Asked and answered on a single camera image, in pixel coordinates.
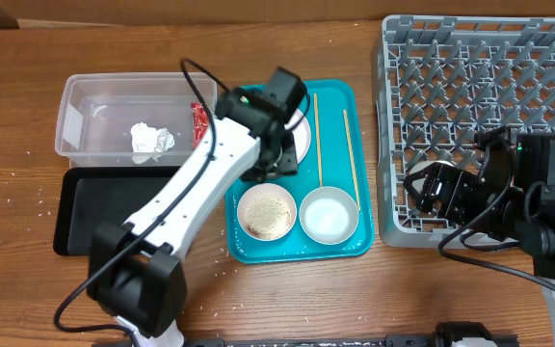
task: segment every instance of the cable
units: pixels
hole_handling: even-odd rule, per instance
[[[461,255],[457,255],[457,254],[450,254],[448,252],[446,252],[444,250],[444,247],[451,242],[451,240],[455,239],[456,237],[458,237],[458,235],[462,234],[465,230],[467,230],[468,228],[476,225],[482,218],[484,218],[491,210],[492,208],[507,194],[507,192],[509,191],[509,188],[511,187],[511,180],[513,178],[513,154],[511,153],[510,150],[508,150],[506,147],[505,149],[509,152],[509,160],[510,160],[510,173],[509,173],[509,179],[507,180],[507,185],[505,186],[505,188],[502,190],[502,192],[500,193],[500,195],[494,199],[494,201],[485,209],[483,210],[483,212],[481,212],[477,217],[475,217],[472,221],[468,222],[467,224],[465,224],[464,226],[458,228],[457,230],[455,230],[453,233],[451,233],[449,236],[445,237],[444,239],[442,239],[442,241],[440,241],[440,243],[438,244],[438,253],[446,258],[449,258],[451,260],[455,260],[455,261],[459,261],[462,262],[464,264],[470,264],[470,265],[475,265],[475,266],[480,266],[486,269],[491,269],[491,270],[495,270],[495,271],[499,271],[505,274],[509,274],[509,275],[513,275],[525,280],[529,280],[532,281],[540,286],[543,286],[549,290],[552,290],[555,292],[555,284],[548,281],[548,280],[544,280],[541,278],[538,278],[534,275],[530,275],[528,273],[525,273],[523,271],[519,271],[517,269],[514,268],[510,268],[507,266],[503,266],[503,265],[499,265],[499,264],[494,264],[488,261],[484,261],[484,260],[479,260],[479,259],[473,259],[467,256],[461,256]]]
[[[526,191],[526,195],[524,195],[524,220],[528,223],[531,223],[532,217],[537,217],[537,215],[539,214],[537,213],[534,216],[530,215],[530,199],[532,198],[532,195],[535,193],[535,189],[537,189],[537,187],[541,187],[544,185],[545,185],[545,182],[536,181],[532,183],[530,187],[528,187],[528,190]]]
[[[460,235],[460,242],[462,242],[463,246],[470,249],[470,250],[474,250],[474,251],[480,251],[480,252],[496,252],[496,251],[503,251],[503,250],[508,250],[510,248],[513,247],[519,247],[520,243],[518,241],[512,241],[512,242],[506,242],[506,243],[502,243],[499,245],[486,245],[486,246],[474,246],[474,245],[468,245],[466,243],[466,240],[476,234],[477,231],[475,230],[471,230],[463,235]]]
[[[309,93],[305,94],[305,99],[307,100],[307,107],[305,108],[304,114],[299,118],[299,120],[297,120],[296,123],[293,124],[293,126],[286,129],[286,131],[293,132],[297,128],[297,126],[299,126],[299,124],[301,124],[301,122],[304,121],[304,118],[307,117],[307,112],[309,111],[309,104],[312,102],[311,98],[309,97]]]
[[[216,83],[219,84],[220,87],[222,87],[226,92],[229,92],[229,89],[218,78],[216,78],[214,75],[209,73],[209,71],[207,71],[204,67],[201,67],[197,63],[195,63],[195,62],[193,62],[193,61],[191,61],[190,59],[187,59],[187,58],[184,58],[184,59],[181,60],[180,66],[181,66],[181,71],[183,72],[183,76],[185,77],[186,81],[190,85],[190,88],[194,92],[195,96],[198,98],[198,101],[200,101],[200,104],[202,104],[202,108],[204,109],[204,112],[208,116],[207,118],[208,118],[208,121],[209,121],[209,128],[211,130],[211,147],[209,148],[209,153],[207,155],[207,159],[205,159],[204,163],[200,167],[200,170],[198,170],[197,174],[194,176],[194,178],[192,178],[192,180],[190,181],[190,183],[188,183],[188,185],[185,187],[185,189],[183,189],[183,191],[171,202],[171,204],[169,204],[169,206],[164,210],[164,212],[162,212],[161,214],[159,214],[156,217],[155,221],[153,221],[153,223],[151,223],[151,225],[147,229],[145,229],[145,231],[143,231],[132,243],[130,243],[127,247],[125,247],[121,252],[119,252],[117,255],[113,256],[109,261],[107,261],[106,264],[104,264],[99,270],[94,272],[88,279],[83,281],[76,289],[74,289],[74,291],[72,291],[71,294],[69,294],[67,296],[67,298],[59,305],[59,307],[57,307],[57,310],[55,311],[55,315],[53,316],[53,321],[54,321],[55,326],[63,332],[66,332],[66,333],[85,333],[85,332],[95,332],[95,331],[101,331],[101,330],[119,330],[119,331],[122,331],[122,332],[129,335],[130,339],[132,340],[132,345],[134,347],[140,346],[138,339],[134,335],[134,332],[131,329],[129,329],[127,327],[124,327],[122,325],[103,324],[103,325],[94,325],[94,326],[85,326],[85,327],[68,327],[66,325],[63,325],[60,322],[60,320],[61,320],[62,314],[64,313],[64,310],[72,303],[72,301],[74,301],[74,299],[76,299],[83,291],[85,291],[85,289],[87,289],[88,286],[90,286],[91,284],[96,282],[106,271],[108,271],[110,268],[112,268],[115,264],[117,264],[125,256],[127,256],[127,255],[133,253],[134,251],[136,251],[137,247],[141,244],[141,242],[143,242],[143,240],[156,227],[158,227],[160,225],[160,223],[162,223],[162,221],[164,221],[164,219],[174,210],[174,208],[192,190],[192,188],[198,182],[198,180],[200,179],[202,174],[204,174],[205,170],[209,166],[209,163],[211,163],[211,161],[213,159],[213,154],[215,153],[216,142],[217,142],[216,141],[216,125],[215,125],[215,122],[213,121],[213,114],[211,113],[211,109],[209,109],[206,102],[204,101],[204,98],[202,97],[202,95],[198,91],[197,86],[192,81],[192,78],[190,77],[190,74],[188,73],[188,70],[185,67],[186,63],[188,63],[188,64],[196,67],[200,71],[204,72],[207,76],[209,76],[211,79],[216,81]]]

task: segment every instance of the clear plastic container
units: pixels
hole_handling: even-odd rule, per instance
[[[213,110],[216,83],[203,73],[191,76]],[[180,72],[96,73],[67,79],[57,118],[55,151],[72,167],[137,166],[130,129],[139,122],[166,127],[174,146],[143,166],[180,166],[192,153],[194,120],[190,104],[198,101]]]

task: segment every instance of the blue tray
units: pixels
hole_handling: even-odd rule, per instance
[[[271,183],[282,186],[290,192],[298,208],[307,193],[319,187],[316,124],[313,107],[313,98],[316,93],[318,95],[318,118],[323,153],[323,183],[325,186],[340,188],[349,193],[354,200],[357,200],[344,126],[343,110],[346,109],[361,202],[357,230],[350,239],[341,244],[321,245],[305,234],[298,215],[297,222],[286,236],[271,242],[254,240],[239,225],[237,204],[243,194],[256,183],[237,180],[228,188],[225,195],[226,230],[230,253],[241,262],[253,264],[355,256],[367,252],[374,242],[374,219],[367,187],[363,147],[359,135],[357,107],[353,90],[346,83],[339,80],[310,81],[305,84],[312,100],[312,106],[307,113],[307,120],[312,130],[309,151],[299,164],[299,174],[271,180]],[[300,106],[302,111],[305,106],[304,101]]]

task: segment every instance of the dish rack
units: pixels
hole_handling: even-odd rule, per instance
[[[387,245],[435,247],[458,227],[415,208],[402,185],[415,164],[443,160],[476,172],[477,131],[506,125],[514,141],[520,132],[555,133],[555,18],[392,15],[372,67]],[[494,242],[479,234],[469,240]]]

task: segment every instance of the tray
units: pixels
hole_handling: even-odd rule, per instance
[[[420,213],[403,181],[416,163],[477,171],[476,131],[555,133],[555,18],[392,15],[372,51],[381,238],[436,247],[457,226]],[[495,243],[483,235],[475,245]],[[456,239],[447,245],[462,248]]]
[[[241,262],[253,264],[355,256],[367,252],[374,242],[374,219],[365,174],[363,147],[359,135],[357,107],[353,90],[346,83],[339,80],[310,81],[305,84],[312,102],[314,94],[318,95],[318,115],[323,154],[323,183],[325,186],[340,188],[355,199],[355,185],[351,174],[342,111],[346,109],[348,112],[361,203],[357,230],[350,239],[339,245],[320,245],[305,234],[299,222],[299,216],[297,216],[297,222],[293,228],[279,240],[271,242],[254,240],[239,225],[237,203],[241,196],[255,183],[244,183],[237,180],[226,191],[225,210],[228,248],[230,253]],[[316,132],[313,130],[316,127],[313,105],[307,113],[307,120],[312,128],[312,139],[307,155],[299,164],[299,174],[271,181],[271,183],[288,190],[295,199],[298,208],[307,193],[319,186]]]

